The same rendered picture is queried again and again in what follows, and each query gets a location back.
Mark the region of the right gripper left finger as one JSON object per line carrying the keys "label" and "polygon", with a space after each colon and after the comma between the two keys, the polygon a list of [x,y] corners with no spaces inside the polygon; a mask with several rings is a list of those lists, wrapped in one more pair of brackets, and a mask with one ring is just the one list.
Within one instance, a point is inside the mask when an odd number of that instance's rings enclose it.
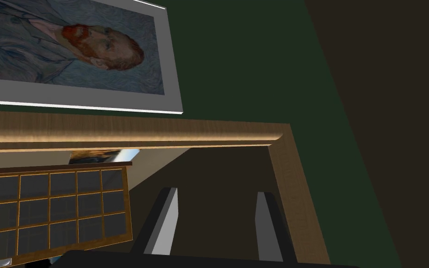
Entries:
{"label": "right gripper left finger", "polygon": [[177,188],[163,188],[134,241],[131,253],[170,255],[178,216]]}

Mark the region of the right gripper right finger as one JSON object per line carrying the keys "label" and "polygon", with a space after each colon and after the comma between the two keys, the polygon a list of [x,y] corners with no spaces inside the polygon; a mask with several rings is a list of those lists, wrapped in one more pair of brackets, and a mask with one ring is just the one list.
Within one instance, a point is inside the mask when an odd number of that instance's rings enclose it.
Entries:
{"label": "right gripper right finger", "polygon": [[257,193],[255,230],[260,261],[297,262],[288,229],[272,193]]}

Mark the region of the wooden door with glass panes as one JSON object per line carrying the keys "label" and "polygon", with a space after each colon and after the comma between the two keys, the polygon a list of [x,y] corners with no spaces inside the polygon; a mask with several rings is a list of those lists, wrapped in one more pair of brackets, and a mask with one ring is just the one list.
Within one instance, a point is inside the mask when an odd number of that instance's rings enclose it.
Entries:
{"label": "wooden door with glass panes", "polygon": [[131,241],[130,166],[0,168],[0,268]]}

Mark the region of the framed portrait painting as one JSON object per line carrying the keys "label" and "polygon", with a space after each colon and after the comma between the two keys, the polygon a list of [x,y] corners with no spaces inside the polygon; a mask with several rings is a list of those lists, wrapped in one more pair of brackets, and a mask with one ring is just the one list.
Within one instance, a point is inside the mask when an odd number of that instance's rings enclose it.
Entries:
{"label": "framed portrait painting", "polygon": [[0,105],[182,114],[167,9],[0,0]]}

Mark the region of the small picture on wall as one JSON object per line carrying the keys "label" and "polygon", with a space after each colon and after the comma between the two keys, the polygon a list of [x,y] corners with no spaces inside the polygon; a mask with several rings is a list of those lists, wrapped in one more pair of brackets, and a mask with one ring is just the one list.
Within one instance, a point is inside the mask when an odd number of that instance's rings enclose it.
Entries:
{"label": "small picture on wall", "polygon": [[131,161],[139,149],[76,150],[71,153],[69,164]]}

